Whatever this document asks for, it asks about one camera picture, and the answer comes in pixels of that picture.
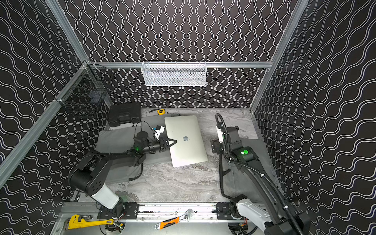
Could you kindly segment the silver laptop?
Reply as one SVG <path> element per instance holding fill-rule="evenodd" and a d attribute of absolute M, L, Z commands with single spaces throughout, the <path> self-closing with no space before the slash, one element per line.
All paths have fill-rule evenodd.
<path fill-rule="evenodd" d="M 197 117 L 177 116 L 164 119 L 167 136 L 176 140 L 170 155 L 173 167 L 181 167 L 208 160 Z"/>

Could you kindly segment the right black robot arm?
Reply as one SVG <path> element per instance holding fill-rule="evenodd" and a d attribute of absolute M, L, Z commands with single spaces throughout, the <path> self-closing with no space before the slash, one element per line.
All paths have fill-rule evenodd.
<path fill-rule="evenodd" d="M 221 195 L 229 199 L 230 216 L 234 219 L 246 219 L 266 235 L 307 235 L 311 220 L 305 212 L 299 212 L 267 175 L 258 155 L 244 146 L 239 137 L 239 127 L 228 127 L 220 113 L 215 115 L 218 139 L 211 141 L 211 150 L 219 155 L 219 183 Z M 224 176 L 230 172 L 223 169 L 223 163 L 236 167 L 245 174 L 255 186 L 256 192 L 264 202 L 261 209 L 245 195 L 231 197 L 224 191 Z"/>

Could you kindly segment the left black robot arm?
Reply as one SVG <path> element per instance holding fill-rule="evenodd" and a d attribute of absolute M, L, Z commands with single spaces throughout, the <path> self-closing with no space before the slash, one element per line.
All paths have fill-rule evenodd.
<path fill-rule="evenodd" d="M 107 186 L 110 179 L 130 175 L 120 173 L 120 170 L 132 171 L 139 168 L 140 173 L 129 181 L 138 179 L 143 172 L 143 163 L 147 154 L 162 153 L 177 144 L 177 140 L 163 136 L 158 140 L 152 140 L 145 131 L 139 132 L 133 140 L 133 146 L 125 152 L 104 153 L 96 150 L 89 152 L 69 173 L 70 186 L 101 205 L 100 210 L 105 215 L 100 215 L 99 218 L 121 218 L 126 214 L 123 199 Z"/>

